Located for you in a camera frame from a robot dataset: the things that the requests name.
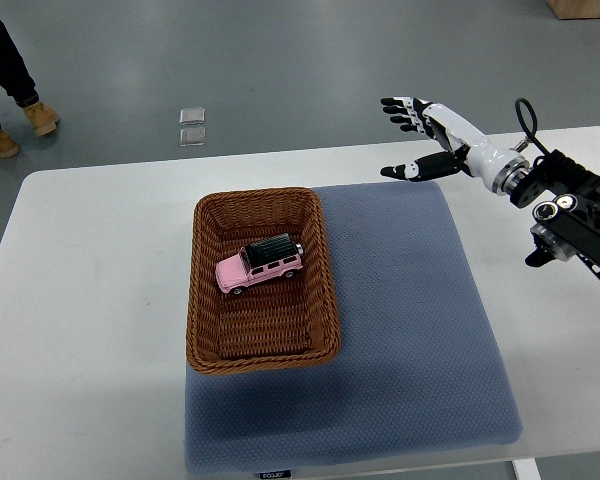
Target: gray cushion pad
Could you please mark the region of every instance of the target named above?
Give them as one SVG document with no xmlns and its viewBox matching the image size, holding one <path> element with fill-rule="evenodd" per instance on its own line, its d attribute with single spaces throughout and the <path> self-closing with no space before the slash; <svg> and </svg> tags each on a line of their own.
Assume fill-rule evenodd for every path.
<svg viewBox="0 0 600 480">
<path fill-rule="evenodd" d="M 189 471 L 266 472 L 512 443 L 522 426 L 435 183 L 316 188 L 342 349 L 322 366 L 187 365 Z"/>
</svg>

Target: robotic arm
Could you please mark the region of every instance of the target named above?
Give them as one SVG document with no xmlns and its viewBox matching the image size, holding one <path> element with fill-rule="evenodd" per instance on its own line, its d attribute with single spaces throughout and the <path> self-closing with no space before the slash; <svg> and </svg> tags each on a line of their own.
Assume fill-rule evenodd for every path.
<svg viewBox="0 0 600 480">
<path fill-rule="evenodd" d="M 385 167 L 381 175 L 420 182 L 460 171 L 482 179 L 497 195 L 508 195 L 518 208 L 531 204 L 545 190 L 557 195 L 533 209 L 536 224 L 531 228 L 536 250 L 527 265 L 541 267 L 574 255 L 600 280 L 600 176 L 586 170 L 562 152 L 549 152 L 536 138 L 537 120 L 529 102 L 516 101 L 516 113 L 527 138 L 511 150 L 493 145 L 475 126 L 449 108 L 414 97 L 383 98 L 384 111 L 403 131 L 418 131 L 434 140 L 444 151 L 405 165 Z M 525 124 L 520 105 L 533 121 Z M 521 155 L 529 142 L 542 152 L 532 166 Z"/>
</svg>

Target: pink toy car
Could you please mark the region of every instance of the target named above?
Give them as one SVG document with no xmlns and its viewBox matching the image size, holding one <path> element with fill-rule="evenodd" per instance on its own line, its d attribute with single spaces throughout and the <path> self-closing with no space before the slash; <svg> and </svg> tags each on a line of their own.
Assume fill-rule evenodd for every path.
<svg viewBox="0 0 600 480">
<path fill-rule="evenodd" d="M 275 277 L 293 277 L 302 268 L 302 245 L 288 233 L 259 240 L 216 265 L 216 281 L 224 293 L 240 295 L 247 287 Z"/>
</svg>

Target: concrete floor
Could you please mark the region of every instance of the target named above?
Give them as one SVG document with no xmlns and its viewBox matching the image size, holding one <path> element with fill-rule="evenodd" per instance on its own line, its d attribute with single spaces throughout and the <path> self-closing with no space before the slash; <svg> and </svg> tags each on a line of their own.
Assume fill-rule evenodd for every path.
<svg viewBox="0 0 600 480">
<path fill-rule="evenodd" d="M 0 89 L 23 147 L 0 160 L 0 239 L 37 170 L 420 139 L 388 121 L 385 96 L 445 103 L 486 133 L 520 130 L 519 96 L 541 129 L 600 125 L 600 20 L 558 21 L 543 0 L 2 0 L 0 17 L 62 117 L 36 138 Z M 183 148 L 193 106 L 207 142 Z M 600 479 L 600 453 L 538 464 L 544 480 Z M 381 478 L 515 477 L 494 464 Z"/>
</svg>

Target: wicker basket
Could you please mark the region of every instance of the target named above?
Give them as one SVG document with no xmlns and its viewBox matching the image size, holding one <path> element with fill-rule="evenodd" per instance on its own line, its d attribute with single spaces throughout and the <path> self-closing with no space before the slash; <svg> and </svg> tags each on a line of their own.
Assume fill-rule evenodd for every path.
<svg viewBox="0 0 600 480">
<path fill-rule="evenodd" d="M 256 240 L 288 232 L 304 268 L 242 295 L 224 294 L 220 260 Z M 340 322 L 318 196 L 307 188 L 214 193 L 195 208 L 187 359 L 220 375 L 319 365 L 340 348 Z"/>
</svg>

